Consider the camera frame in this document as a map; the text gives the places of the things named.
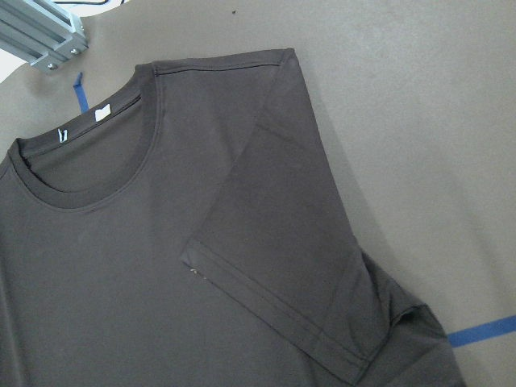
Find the aluminium frame post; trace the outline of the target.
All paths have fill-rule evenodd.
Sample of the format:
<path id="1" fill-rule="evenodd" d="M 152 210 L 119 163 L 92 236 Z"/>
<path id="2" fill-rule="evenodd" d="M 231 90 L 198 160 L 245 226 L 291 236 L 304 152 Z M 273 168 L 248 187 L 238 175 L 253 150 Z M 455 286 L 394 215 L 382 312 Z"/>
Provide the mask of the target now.
<path id="1" fill-rule="evenodd" d="M 89 48 L 79 16 L 52 1 L 1 0 L 1 49 L 44 73 Z"/>

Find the dark brown t-shirt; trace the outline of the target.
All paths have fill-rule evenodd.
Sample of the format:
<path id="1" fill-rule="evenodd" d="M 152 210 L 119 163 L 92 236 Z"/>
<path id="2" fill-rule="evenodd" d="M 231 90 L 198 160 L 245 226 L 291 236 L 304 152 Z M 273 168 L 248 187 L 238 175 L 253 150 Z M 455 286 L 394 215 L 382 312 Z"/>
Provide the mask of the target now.
<path id="1" fill-rule="evenodd" d="M 1 164 L 4 386 L 462 386 L 359 245 L 291 48 L 139 64 Z"/>

